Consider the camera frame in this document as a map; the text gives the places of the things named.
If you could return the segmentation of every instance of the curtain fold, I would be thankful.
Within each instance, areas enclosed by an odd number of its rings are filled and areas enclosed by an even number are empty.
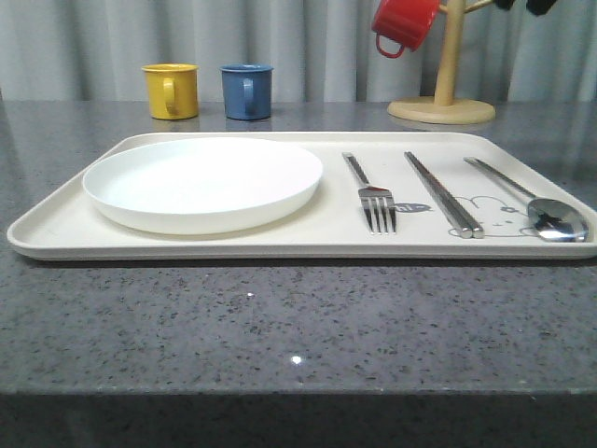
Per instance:
[[[433,94],[445,17],[396,60],[375,49],[379,0],[0,0],[5,100],[146,99],[141,66],[196,63],[202,101],[219,66],[273,65],[278,102],[391,101]],[[524,2],[467,14],[456,95],[488,102],[594,101],[597,6]]]

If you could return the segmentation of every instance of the red mug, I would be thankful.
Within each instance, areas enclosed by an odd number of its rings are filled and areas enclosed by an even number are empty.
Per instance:
[[[415,51],[427,36],[438,9],[439,0],[382,0],[371,24],[378,52],[397,58],[406,47]],[[382,48],[382,35],[400,44],[398,52]]]

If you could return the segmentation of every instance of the white tray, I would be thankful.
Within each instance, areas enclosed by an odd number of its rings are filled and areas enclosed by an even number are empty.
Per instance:
[[[14,249],[45,260],[234,258],[583,259],[597,255],[597,213],[492,142],[463,133],[149,133],[123,140],[103,157],[184,138],[242,136],[296,142],[317,155],[324,176],[293,215],[246,231],[169,236],[113,223],[93,208],[81,172],[8,229]],[[412,151],[476,217],[484,239],[456,235],[404,158]],[[369,233],[357,185],[341,156],[351,151],[374,185],[399,203],[398,232]],[[590,222],[585,243],[547,243],[530,230],[522,198],[463,161],[478,157],[539,196],[577,207]]]

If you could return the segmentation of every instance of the metal chopsticks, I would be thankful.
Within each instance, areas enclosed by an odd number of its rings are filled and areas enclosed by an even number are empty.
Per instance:
[[[481,225],[456,201],[449,191],[410,151],[404,153],[437,205],[462,238],[483,238]]]

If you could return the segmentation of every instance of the speckled stone surface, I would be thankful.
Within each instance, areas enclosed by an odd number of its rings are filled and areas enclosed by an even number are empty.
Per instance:
[[[258,122],[201,106],[170,122],[144,103],[0,102],[3,231],[152,132],[474,133],[597,206],[595,104],[499,105],[470,127],[385,104],[281,104]],[[597,446],[596,259],[42,263],[6,238],[0,251],[0,445]],[[508,442],[516,431],[526,443]]]

